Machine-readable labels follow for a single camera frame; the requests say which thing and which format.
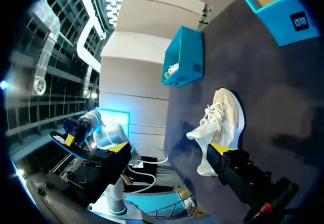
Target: shoe sole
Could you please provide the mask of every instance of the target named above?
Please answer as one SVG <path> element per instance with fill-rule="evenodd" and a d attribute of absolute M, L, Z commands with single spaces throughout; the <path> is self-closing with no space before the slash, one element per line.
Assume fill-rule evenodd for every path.
<path fill-rule="evenodd" d="M 236 104 L 236 108 L 237 108 L 237 112 L 238 112 L 238 126 L 237 126 L 237 130 L 235 131 L 234 134 L 234 142 L 236 142 L 236 145 L 238 145 L 238 139 L 244 129 L 245 126 L 245 118 L 244 118 L 244 113 L 241 107 L 241 104 L 239 103 L 237 97 L 230 91 L 235 104 Z"/>

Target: gray wall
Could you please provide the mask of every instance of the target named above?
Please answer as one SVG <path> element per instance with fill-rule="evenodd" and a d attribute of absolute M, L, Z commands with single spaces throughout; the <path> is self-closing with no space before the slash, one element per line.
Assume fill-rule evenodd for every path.
<path fill-rule="evenodd" d="M 129 138 L 163 148 L 169 88 L 160 85 L 162 64 L 102 57 L 99 107 L 130 113 Z M 162 156 L 152 147 L 137 146 L 140 154 Z"/>

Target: ceiling pipe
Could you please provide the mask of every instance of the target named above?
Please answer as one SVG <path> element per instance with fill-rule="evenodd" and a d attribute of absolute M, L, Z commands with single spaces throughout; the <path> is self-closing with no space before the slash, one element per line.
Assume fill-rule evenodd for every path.
<path fill-rule="evenodd" d="M 101 28 L 100 22 L 96 17 L 95 9 L 92 5 L 91 0 L 82 0 L 86 11 L 89 16 L 89 20 L 86 23 L 83 31 L 81 32 L 79 39 L 76 44 L 76 52 L 81 60 L 83 60 L 87 65 L 91 66 L 95 71 L 100 73 L 100 62 L 85 48 L 86 40 L 90 34 L 92 27 L 95 28 L 100 40 L 104 40 L 107 37 L 107 33 Z"/>

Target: white cable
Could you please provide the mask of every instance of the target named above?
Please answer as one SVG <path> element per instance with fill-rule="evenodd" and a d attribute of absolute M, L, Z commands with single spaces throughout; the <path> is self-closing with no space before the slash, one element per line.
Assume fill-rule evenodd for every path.
<path fill-rule="evenodd" d="M 144 144 L 144 145 L 147 145 L 147 146 L 150 146 L 150 147 L 154 147 L 160 151 L 163 152 L 164 156 L 166 157 L 163 161 L 160 161 L 160 162 L 147 162 L 147 161 L 143 161 L 143 160 L 138 160 L 139 162 L 143 162 L 143 163 L 147 163 L 147 164 L 162 164 L 164 162 L 167 162 L 168 159 L 169 159 L 169 156 L 167 153 L 164 152 L 164 150 L 162 150 L 161 148 L 155 146 L 155 145 L 150 145 L 150 144 L 147 144 L 147 143 L 132 143 L 132 145 L 135 145 L 135 144 Z"/>
<path fill-rule="evenodd" d="M 169 159 L 168 154 L 166 154 L 166 153 L 164 152 L 164 150 L 162 150 L 161 148 L 159 148 L 159 147 L 157 147 L 157 146 L 155 146 L 155 145 L 150 145 L 150 144 L 146 144 L 146 143 L 132 143 L 132 145 L 135 145 L 135 144 L 144 144 L 144 145 L 148 145 L 148 146 L 154 147 L 154 148 L 156 148 L 156 149 L 162 151 L 163 154 L 164 154 L 164 156 L 166 157 L 163 161 L 160 161 L 160 162 L 147 162 L 147 161 L 143 161 L 143 160 L 138 160 L 139 162 L 143 162 L 143 163 L 147 163 L 147 164 L 162 164 L 162 163 L 164 163 L 164 162 L 167 162 L 168 159 Z M 130 195 L 130 194 L 137 194 L 137 193 L 140 193 L 140 192 L 142 192 L 142 191 L 148 190 L 148 189 L 150 189 L 151 187 L 154 186 L 154 184 L 155 184 L 155 182 L 156 182 L 156 177 L 155 177 L 154 175 L 149 174 L 149 173 L 136 172 L 136 171 L 132 170 L 132 169 L 129 167 L 129 165 L 128 165 L 127 167 L 128 167 L 128 169 L 129 169 L 131 172 L 133 172 L 133 173 L 137 173 L 137 174 L 140 174 L 140 175 L 146 175 L 146 176 L 151 176 L 151 177 L 153 177 L 154 181 L 153 181 L 153 183 L 152 183 L 151 185 L 149 185 L 148 187 L 146 187 L 146 188 L 144 188 L 144 189 L 141 189 L 141 190 L 137 190 L 137 191 L 131 192 L 131 193 L 127 193 L 126 195 Z"/>
<path fill-rule="evenodd" d="M 140 193 L 140 192 L 145 191 L 145 190 L 148 190 L 149 188 L 151 188 L 152 186 L 154 186 L 154 184 L 155 184 L 155 182 L 156 182 L 156 177 L 154 177 L 152 174 L 149 174 L 149 173 L 142 173 L 142 172 L 135 172 L 135 171 L 133 171 L 129 166 L 127 166 L 127 167 L 128 167 L 128 170 L 130 170 L 130 171 L 133 172 L 133 173 L 137 173 L 137 174 L 140 174 L 140 175 L 151 176 L 151 177 L 153 177 L 154 180 L 153 180 L 153 183 L 151 183 L 150 186 L 148 186 L 148 187 L 146 187 L 146 188 L 144 188 L 144 189 L 141 189 L 141 190 L 137 190 L 137 191 L 134 191 L 134 192 L 131 192 L 131 193 L 127 193 L 126 196 L 127 196 L 127 195 L 131 195 L 131 194 L 137 194 L 137 193 Z"/>

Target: shoe laces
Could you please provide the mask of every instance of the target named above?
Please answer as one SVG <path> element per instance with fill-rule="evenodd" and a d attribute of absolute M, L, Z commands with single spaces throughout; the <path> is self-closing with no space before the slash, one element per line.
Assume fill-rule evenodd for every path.
<path fill-rule="evenodd" d="M 205 116 L 201 119 L 200 125 L 207 123 L 216 123 L 217 130 L 220 131 L 224 115 L 224 104 L 217 102 L 211 106 L 207 105 L 207 108 L 205 109 Z"/>

